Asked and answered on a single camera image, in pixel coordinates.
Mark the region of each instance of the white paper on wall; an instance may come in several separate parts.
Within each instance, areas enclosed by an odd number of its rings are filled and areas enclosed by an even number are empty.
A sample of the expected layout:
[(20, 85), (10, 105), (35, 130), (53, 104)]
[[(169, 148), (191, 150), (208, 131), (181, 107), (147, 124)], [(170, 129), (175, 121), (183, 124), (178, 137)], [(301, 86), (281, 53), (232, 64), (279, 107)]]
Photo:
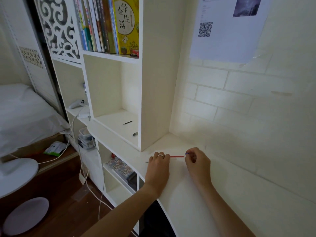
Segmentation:
[(271, 0), (199, 0), (190, 58), (248, 63)]

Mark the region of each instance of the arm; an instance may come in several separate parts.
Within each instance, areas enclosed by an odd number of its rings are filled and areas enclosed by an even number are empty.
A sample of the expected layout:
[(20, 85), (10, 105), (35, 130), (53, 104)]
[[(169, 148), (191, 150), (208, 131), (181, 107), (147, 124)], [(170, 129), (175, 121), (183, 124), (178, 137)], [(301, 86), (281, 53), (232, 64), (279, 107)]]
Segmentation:
[(187, 150), (185, 163), (212, 213), (221, 236), (255, 236), (218, 194), (211, 182), (211, 161), (197, 147)]
[(170, 155), (156, 152), (149, 158), (144, 186), (81, 237), (126, 237), (147, 208), (161, 195), (169, 178)]

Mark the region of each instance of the qr code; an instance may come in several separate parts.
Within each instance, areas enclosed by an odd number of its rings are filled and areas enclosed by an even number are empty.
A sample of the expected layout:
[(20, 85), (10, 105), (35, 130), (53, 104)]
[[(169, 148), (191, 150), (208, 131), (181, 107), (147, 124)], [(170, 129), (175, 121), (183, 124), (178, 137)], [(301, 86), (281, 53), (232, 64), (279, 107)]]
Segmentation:
[(209, 37), (211, 35), (213, 22), (201, 22), (198, 37)]

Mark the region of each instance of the person's left hand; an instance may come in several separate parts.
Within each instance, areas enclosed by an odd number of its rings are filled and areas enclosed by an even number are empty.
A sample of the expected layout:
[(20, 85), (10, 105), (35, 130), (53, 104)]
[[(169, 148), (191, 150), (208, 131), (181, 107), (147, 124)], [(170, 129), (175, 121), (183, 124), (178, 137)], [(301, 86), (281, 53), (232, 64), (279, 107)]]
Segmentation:
[(155, 199), (157, 199), (169, 179), (170, 155), (163, 152), (155, 152), (154, 156), (149, 158), (147, 172), (145, 176), (144, 189), (147, 189)]

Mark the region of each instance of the stack of items in container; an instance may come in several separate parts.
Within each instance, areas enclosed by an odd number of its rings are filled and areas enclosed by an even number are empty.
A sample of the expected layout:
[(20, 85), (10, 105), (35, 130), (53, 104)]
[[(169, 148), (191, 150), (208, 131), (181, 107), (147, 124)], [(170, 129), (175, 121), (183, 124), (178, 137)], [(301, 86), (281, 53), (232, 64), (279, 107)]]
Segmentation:
[(124, 161), (112, 154), (112, 159), (106, 165), (113, 169), (132, 189), (137, 191), (137, 174)]
[(78, 144), (85, 150), (90, 150), (94, 148), (95, 142), (94, 137), (89, 133), (88, 129), (82, 128), (79, 130), (79, 135), (78, 135)]
[(139, 0), (74, 0), (82, 49), (138, 56)]

